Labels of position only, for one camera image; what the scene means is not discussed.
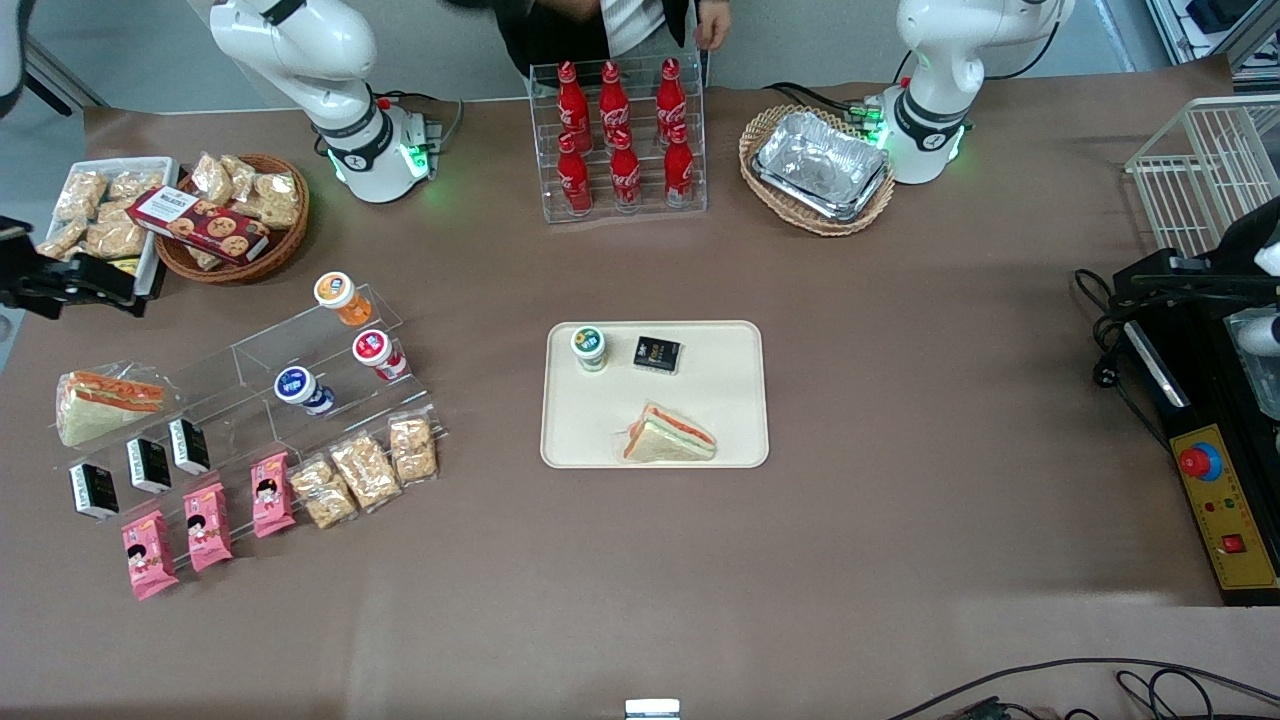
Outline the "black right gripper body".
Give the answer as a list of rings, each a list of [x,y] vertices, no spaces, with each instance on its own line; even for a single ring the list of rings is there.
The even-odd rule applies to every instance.
[[[59,260],[35,250],[27,238],[1,241],[1,302],[5,307],[28,311],[28,292],[61,292]]]

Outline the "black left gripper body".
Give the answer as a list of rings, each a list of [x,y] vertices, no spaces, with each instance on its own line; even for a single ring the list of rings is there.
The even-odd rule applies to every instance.
[[[1213,250],[1213,275],[1277,287],[1277,223],[1279,199],[1233,222]]]

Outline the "bystander bare hand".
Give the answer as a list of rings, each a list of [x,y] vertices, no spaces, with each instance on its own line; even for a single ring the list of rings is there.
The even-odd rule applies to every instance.
[[[696,1],[696,44],[703,51],[717,51],[724,45],[732,27],[731,1],[703,0]]]

